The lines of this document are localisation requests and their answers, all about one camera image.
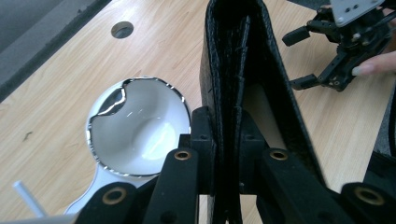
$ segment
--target leather wallet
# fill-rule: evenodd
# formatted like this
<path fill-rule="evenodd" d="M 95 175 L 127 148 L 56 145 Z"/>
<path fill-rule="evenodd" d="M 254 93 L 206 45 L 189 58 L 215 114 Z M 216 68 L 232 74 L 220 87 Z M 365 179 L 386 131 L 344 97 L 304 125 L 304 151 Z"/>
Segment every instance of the leather wallet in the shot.
<path fill-rule="evenodd" d="M 215 141 L 213 223 L 242 222 L 238 157 L 244 93 L 260 84 L 284 145 L 324 185 L 318 161 L 280 57 L 262 0 L 211 0 L 205 14 L 200 85 Z"/>

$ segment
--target hand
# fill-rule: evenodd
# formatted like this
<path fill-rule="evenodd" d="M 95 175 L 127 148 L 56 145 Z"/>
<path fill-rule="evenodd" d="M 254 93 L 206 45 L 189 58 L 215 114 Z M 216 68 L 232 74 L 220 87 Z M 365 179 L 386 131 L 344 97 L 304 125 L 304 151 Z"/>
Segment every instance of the hand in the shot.
<path fill-rule="evenodd" d="M 384 9 L 384 13 L 388 15 L 392 10 Z M 391 29 L 396 27 L 396 20 L 390 22 Z M 353 76 L 364 76 L 383 73 L 396 73 L 396 35 L 392 35 L 387 48 L 380 55 L 374 56 L 361 63 L 352 70 Z"/>

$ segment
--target wood grain surface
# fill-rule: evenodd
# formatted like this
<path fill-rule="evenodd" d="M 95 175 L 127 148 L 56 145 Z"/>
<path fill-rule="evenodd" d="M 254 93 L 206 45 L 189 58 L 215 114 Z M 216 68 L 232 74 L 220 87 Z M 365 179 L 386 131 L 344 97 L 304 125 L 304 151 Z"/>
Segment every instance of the wood grain surface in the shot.
<path fill-rule="evenodd" d="M 315 11 L 285 0 L 264 3 L 290 78 L 319 74 L 334 57 L 334 44 L 321 35 L 290 48 L 281 42 Z M 201 105 L 206 6 L 202 0 L 114 0 L 0 104 L 0 221 L 34 217 L 12 188 L 17 180 L 52 216 L 87 189 L 95 163 L 85 120 L 111 85 L 129 77 L 160 77 L 180 90 L 191 110 Z M 123 39 L 110 32 L 120 21 L 134 25 Z M 343 92 L 321 87 L 295 92 L 331 189 L 362 181 L 393 81 L 390 75 L 357 77 Z M 260 222 L 255 197 L 241 197 L 245 222 Z"/>

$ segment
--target white bowl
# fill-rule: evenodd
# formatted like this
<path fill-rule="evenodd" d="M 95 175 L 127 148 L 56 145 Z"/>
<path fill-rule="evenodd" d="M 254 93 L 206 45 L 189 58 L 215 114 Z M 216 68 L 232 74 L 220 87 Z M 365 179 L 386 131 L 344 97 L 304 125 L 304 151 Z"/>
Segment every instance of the white bowl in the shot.
<path fill-rule="evenodd" d="M 180 134 L 190 132 L 190 110 L 180 92 L 159 78 L 126 79 L 99 97 L 86 128 L 88 146 L 104 169 L 157 175 Z"/>

